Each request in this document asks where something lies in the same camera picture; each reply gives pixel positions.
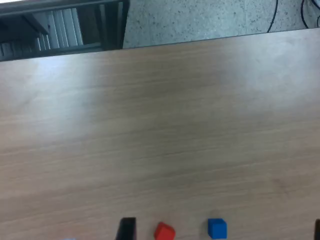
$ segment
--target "speckled floor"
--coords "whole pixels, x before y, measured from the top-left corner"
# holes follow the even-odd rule
[[[304,14],[315,28],[320,11],[305,0]],[[276,0],[131,0],[125,48],[265,33]],[[301,0],[279,0],[271,32],[304,29]]]

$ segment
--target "wooden table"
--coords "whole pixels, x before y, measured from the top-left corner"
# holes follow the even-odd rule
[[[320,30],[0,64],[0,239],[311,240]]]

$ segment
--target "toy block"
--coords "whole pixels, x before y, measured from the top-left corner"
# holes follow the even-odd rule
[[[175,235],[176,231],[173,229],[173,227],[163,222],[159,222],[154,232],[155,240],[174,240]]]
[[[227,223],[222,218],[208,219],[208,234],[212,239],[227,239]]]

